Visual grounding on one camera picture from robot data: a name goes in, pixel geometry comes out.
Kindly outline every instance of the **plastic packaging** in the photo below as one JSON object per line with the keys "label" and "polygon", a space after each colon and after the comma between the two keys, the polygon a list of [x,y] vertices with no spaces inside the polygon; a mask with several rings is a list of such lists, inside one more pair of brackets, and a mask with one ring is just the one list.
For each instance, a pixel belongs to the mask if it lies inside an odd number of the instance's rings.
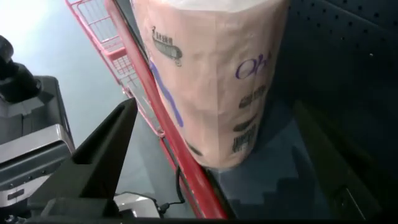
{"label": "plastic packaging", "polygon": [[239,164],[256,141],[289,1],[131,3],[162,102],[192,156],[207,167]]}

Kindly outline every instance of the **pegboard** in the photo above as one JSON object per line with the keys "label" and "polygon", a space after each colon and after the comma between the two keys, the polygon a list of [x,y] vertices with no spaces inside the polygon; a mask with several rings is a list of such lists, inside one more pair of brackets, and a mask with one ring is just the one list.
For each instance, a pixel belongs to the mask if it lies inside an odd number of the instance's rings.
{"label": "pegboard", "polygon": [[325,41],[345,50],[397,58],[398,1],[292,0],[289,10],[290,20],[306,21]]}
{"label": "pegboard", "polygon": [[396,178],[397,10],[395,0],[291,0],[270,91],[324,111]]}

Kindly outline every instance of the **wire basket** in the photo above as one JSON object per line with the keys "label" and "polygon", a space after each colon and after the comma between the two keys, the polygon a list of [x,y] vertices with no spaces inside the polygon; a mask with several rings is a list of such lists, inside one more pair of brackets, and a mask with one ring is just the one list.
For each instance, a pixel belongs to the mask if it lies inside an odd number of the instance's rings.
{"label": "wire basket", "polygon": [[104,0],[65,1],[117,83],[122,86],[123,93],[137,100],[142,117],[156,135],[163,137],[164,132],[150,101],[127,56],[122,40],[106,12]]}

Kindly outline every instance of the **perforated black panel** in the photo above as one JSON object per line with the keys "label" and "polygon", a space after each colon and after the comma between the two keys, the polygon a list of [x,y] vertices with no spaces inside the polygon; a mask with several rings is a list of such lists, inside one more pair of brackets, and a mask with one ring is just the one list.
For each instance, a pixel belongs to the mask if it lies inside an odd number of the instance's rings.
{"label": "perforated black panel", "polygon": [[292,0],[290,10],[291,17],[319,29],[326,41],[395,63],[398,1]]}

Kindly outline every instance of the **floor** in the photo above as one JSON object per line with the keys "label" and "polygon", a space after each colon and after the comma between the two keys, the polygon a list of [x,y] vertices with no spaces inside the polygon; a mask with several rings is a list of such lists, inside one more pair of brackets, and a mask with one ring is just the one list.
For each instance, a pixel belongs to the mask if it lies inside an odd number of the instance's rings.
{"label": "floor", "polygon": [[[78,147],[114,107],[126,99],[64,1],[0,0],[0,35],[14,46],[13,60],[34,75],[58,79],[73,140]],[[157,136],[136,119],[117,192],[177,200],[174,172]],[[166,217],[194,217],[175,205]]]}

